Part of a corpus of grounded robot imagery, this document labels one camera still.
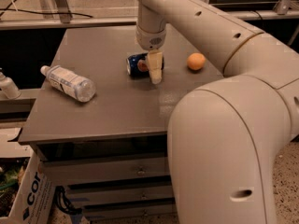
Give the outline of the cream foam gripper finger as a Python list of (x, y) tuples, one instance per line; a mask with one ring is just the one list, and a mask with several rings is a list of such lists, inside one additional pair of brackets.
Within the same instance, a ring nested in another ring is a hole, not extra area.
[(153, 84), (159, 84), (162, 81), (163, 53), (158, 49), (151, 50), (146, 57), (149, 76)]

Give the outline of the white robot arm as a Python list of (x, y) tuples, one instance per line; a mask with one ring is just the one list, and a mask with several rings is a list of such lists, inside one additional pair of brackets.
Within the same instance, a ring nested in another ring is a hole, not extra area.
[(200, 0), (137, 0), (137, 40), (170, 23), (222, 73), (185, 95), (167, 131), (180, 224), (277, 224), (274, 159), (298, 134), (298, 54)]

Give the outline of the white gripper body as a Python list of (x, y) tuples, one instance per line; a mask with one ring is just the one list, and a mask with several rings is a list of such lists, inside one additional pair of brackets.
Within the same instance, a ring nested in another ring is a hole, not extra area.
[(165, 41), (166, 30), (159, 33), (149, 33), (136, 26), (136, 40), (139, 46), (144, 50), (159, 49)]

